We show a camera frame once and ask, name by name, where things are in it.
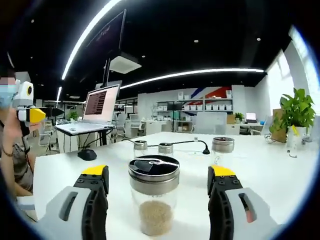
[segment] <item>glass jar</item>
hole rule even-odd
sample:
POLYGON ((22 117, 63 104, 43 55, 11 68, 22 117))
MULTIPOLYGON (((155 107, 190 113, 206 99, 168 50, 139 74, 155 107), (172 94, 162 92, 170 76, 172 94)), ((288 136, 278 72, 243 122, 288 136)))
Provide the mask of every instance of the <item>glass jar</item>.
POLYGON ((138 158, 148 155, 148 143, 144 140, 134 141, 133 144, 133 157, 138 158))
POLYGON ((164 155, 138 157, 129 163, 129 175, 141 231, 148 236, 169 232, 177 204, 179 162, 164 155))
POLYGON ((162 156, 174 157, 174 145, 172 143, 162 142, 158 145, 158 154, 162 156))
POLYGON ((230 137, 215 137, 212 140, 211 159, 212 164, 222 167, 228 166, 228 159, 235 148, 235 140, 230 137))

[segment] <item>laptop screen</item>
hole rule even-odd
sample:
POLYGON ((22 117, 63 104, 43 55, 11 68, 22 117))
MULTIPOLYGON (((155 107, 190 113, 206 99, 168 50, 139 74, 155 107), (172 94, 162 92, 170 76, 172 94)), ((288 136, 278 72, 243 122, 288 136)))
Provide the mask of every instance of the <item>laptop screen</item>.
POLYGON ((247 112, 245 114, 245 119, 246 120, 257 120, 256 114, 252 112, 247 112))
POLYGON ((119 85, 107 86, 90 91, 86 97, 83 120, 111 123, 119 85))

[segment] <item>white flower pot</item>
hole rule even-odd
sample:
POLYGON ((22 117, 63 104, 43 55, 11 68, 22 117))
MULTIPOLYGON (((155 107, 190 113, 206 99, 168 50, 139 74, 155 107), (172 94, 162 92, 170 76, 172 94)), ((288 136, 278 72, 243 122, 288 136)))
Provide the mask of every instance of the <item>white flower pot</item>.
POLYGON ((301 127, 301 126, 296 126, 295 129, 297 130, 298 135, 294 134, 294 130, 293 130, 292 126, 289 127, 286 146, 287 146, 287 148, 299 150, 302 147, 302 139, 306 135, 307 128, 301 127))

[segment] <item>white box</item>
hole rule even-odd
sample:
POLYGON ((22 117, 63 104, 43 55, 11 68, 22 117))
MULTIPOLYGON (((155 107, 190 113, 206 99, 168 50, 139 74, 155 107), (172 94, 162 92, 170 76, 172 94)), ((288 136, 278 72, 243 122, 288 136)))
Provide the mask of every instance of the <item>white box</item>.
POLYGON ((226 94, 227 99, 232 99, 232 91, 231 90, 226 90, 225 94, 226 94))
POLYGON ((226 106, 224 104, 219 104, 219 111, 224 111, 225 107, 226 106))
POLYGON ((226 109, 227 111, 232 111, 232 105, 231 105, 231 104, 226 104, 226 105, 225 105, 225 109, 226 109))
POLYGON ((184 92, 180 91, 178 92, 178 100, 183 100, 184 99, 184 92))

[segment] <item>rice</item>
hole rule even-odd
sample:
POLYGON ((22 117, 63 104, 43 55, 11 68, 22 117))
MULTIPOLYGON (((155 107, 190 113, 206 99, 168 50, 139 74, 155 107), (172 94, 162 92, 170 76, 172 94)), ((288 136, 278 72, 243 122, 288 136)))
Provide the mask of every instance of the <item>rice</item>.
POLYGON ((173 212, 168 204, 152 200, 140 205, 141 231, 149 236, 158 236, 170 231, 173 212))

